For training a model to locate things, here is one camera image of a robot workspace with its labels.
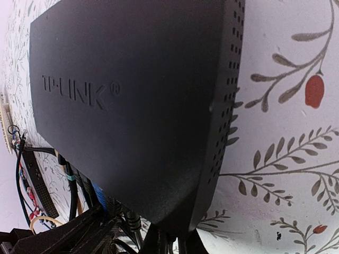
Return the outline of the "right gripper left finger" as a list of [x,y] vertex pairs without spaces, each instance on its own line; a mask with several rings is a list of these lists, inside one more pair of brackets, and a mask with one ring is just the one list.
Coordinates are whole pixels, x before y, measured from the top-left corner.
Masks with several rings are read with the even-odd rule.
[[1,253],[105,253],[120,226],[119,217],[110,219],[102,208],[95,206],[45,232],[1,232]]

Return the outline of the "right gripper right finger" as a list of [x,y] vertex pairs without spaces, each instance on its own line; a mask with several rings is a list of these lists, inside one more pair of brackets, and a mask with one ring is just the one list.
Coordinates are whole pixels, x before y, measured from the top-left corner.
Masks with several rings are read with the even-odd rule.
[[145,236],[140,254],[167,254],[174,253],[174,242],[178,240],[179,253],[208,254],[203,242],[195,229],[188,237],[176,237],[166,233],[154,224],[151,224]]

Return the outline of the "black TP-Link network switch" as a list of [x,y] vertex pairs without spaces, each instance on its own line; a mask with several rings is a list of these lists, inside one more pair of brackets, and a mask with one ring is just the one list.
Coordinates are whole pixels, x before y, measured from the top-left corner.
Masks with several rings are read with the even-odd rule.
[[37,132],[174,236],[210,207],[237,89],[244,1],[60,1],[30,25]]

